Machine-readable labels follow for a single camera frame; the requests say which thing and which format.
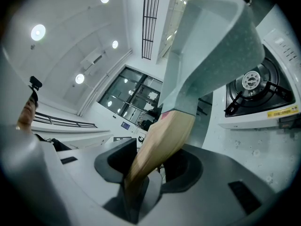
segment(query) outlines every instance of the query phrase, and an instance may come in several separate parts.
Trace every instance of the speckled countertop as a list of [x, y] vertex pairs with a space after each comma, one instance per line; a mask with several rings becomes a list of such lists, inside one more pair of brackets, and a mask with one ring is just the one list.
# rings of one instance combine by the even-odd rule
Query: speckled countertop
[[301, 129], [224, 129], [218, 125], [224, 116], [216, 90], [203, 149], [222, 153], [238, 161], [278, 192], [289, 186], [301, 157]]

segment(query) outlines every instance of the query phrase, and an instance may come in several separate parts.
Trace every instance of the camera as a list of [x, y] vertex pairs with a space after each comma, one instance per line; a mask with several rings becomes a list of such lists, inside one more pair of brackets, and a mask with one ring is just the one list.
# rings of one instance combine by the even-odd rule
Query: camera
[[34, 76], [30, 77], [29, 82], [32, 84], [32, 88], [36, 89], [37, 91], [43, 86], [43, 84]]

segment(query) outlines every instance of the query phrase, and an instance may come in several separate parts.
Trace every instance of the burner cap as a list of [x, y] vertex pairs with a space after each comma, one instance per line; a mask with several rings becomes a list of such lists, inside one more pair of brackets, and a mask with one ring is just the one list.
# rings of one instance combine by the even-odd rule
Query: burner cap
[[260, 83], [260, 75], [256, 71], [250, 71], [245, 74], [242, 80], [242, 85], [247, 90], [253, 90], [257, 88]]

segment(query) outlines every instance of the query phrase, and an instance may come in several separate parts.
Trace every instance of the blue sign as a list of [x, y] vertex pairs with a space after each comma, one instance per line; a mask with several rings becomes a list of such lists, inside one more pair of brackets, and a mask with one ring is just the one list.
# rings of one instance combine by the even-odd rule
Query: blue sign
[[121, 126], [124, 128], [124, 129], [129, 129], [130, 128], [130, 125], [125, 123], [125, 122], [122, 122]]

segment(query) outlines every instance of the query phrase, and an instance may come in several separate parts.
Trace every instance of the person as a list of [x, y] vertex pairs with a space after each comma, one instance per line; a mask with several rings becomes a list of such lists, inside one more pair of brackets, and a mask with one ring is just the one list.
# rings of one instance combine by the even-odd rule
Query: person
[[[32, 133], [32, 122], [35, 117], [36, 110], [39, 106], [38, 104], [38, 95], [35, 92], [35, 90], [29, 86], [32, 89], [32, 95], [26, 102], [23, 110], [21, 111], [21, 114], [19, 116], [16, 129], [23, 130], [26, 133]], [[45, 139], [43, 139], [40, 135], [35, 134], [40, 141], [48, 142]], [[56, 139], [52, 139], [51, 143], [53, 143], [53, 146], [55, 147], [55, 150], [57, 152], [59, 151], [66, 151], [66, 150], [71, 150], [69, 147], [61, 143], [60, 141]]]

